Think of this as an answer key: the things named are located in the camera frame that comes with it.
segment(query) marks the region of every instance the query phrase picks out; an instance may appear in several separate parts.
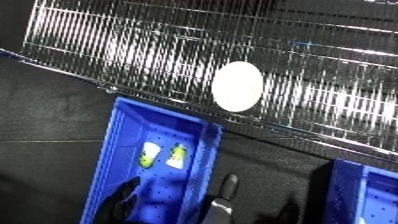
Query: green object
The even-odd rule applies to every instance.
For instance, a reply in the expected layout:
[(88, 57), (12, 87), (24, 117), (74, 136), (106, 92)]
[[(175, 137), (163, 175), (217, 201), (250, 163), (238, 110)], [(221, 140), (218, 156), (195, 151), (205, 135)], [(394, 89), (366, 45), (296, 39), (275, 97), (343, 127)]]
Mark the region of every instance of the green object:
[(141, 167), (148, 169), (153, 166), (155, 159), (160, 152), (160, 147), (152, 142), (145, 142), (139, 159)]
[(171, 149), (171, 158), (176, 161), (184, 161), (185, 155), (187, 154), (187, 148), (183, 144), (177, 144)]
[(176, 144), (176, 146), (171, 149), (171, 155), (166, 164), (177, 169), (182, 169), (186, 154), (187, 147), (183, 144)]
[(140, 156), (140, 166), (148, 169), (153, 166), (153, 163), (155, 162), (155, 158), (152, 158), (143, 151)]

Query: metal wire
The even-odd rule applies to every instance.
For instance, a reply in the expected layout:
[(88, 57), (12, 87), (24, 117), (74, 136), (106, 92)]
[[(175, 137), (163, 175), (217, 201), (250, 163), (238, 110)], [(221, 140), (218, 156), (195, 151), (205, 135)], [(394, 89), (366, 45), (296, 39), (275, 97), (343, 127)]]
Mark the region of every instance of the metal wire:
[[(110, 91), (395, 160), (397, 12), (365, 0), (37, 0), (22, 54)], [(235, 114), (210, 91), (233, 61), (260, 68), (265, 86)]]

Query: black glove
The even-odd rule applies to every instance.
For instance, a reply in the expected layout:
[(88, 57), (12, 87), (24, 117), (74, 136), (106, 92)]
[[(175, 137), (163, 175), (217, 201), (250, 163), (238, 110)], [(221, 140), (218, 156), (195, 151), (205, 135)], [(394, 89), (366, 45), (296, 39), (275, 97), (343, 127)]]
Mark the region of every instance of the black glove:
[(134, 177), (120, 185), (111, 196), (102, 202), (95, 214), (93, 224), (142, 224), (141, 222), (125, 221), (137, 203), (137, 195), (130, 195), (140, 183), (141, 179)]

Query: dark surface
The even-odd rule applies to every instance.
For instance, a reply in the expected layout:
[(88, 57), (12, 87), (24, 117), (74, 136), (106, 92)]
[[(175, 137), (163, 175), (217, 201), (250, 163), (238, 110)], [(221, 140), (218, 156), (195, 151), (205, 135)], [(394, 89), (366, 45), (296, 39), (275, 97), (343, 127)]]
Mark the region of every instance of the dark surface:
[[(0, 48), (21, 46), (32, 0), (1, 0)], [(59, 74), (0, 58), (0, 223), (74, 224), (81, 216), (114, 95)], [(333, 157), (226, 133), (209, 187), (240, 177), (236, 223), (273, 223), (295, 201), (320, 223)]]

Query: blue plastic tray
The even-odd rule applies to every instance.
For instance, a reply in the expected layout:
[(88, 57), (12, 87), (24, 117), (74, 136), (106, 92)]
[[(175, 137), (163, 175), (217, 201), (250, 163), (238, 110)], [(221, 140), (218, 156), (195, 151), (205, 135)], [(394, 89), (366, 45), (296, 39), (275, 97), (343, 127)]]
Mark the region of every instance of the blue plastic tray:
[(397, 224), (397, 205), (397, 173), (335, 161), (325, 224)]
[[(197, 222), (221, 137), (221, 126), (118, 98), (81, 224), (91, 224), (101, 202), (123, 182), (140, 176), (130, 221)], [(153, 166), (139, 165), (144, 142), (161, 147)], [(187, 147), (183, 169), (166, 165), (176, 143)]]

